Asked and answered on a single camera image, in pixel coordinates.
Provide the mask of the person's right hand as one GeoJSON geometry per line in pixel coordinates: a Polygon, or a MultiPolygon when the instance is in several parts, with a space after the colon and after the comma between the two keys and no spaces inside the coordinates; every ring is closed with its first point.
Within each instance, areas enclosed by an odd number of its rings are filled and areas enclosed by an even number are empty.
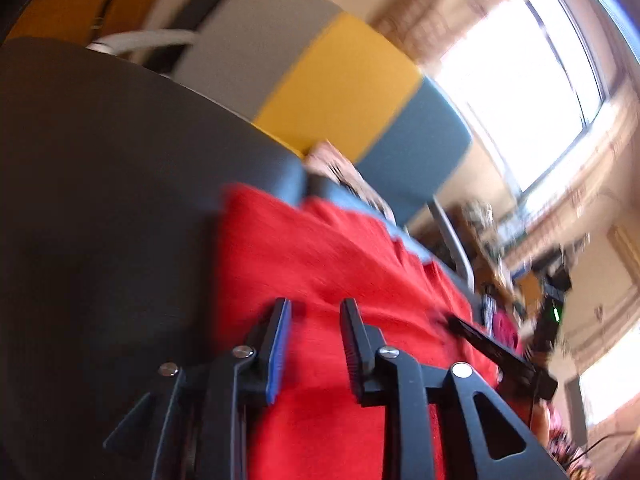
{"type": "Polygon", "coordinates": [[[551,439],[562,428],[561,414],[553,403],[540,400],[534,405],[529,429],[544,448],[548,448],[551,439]]]}

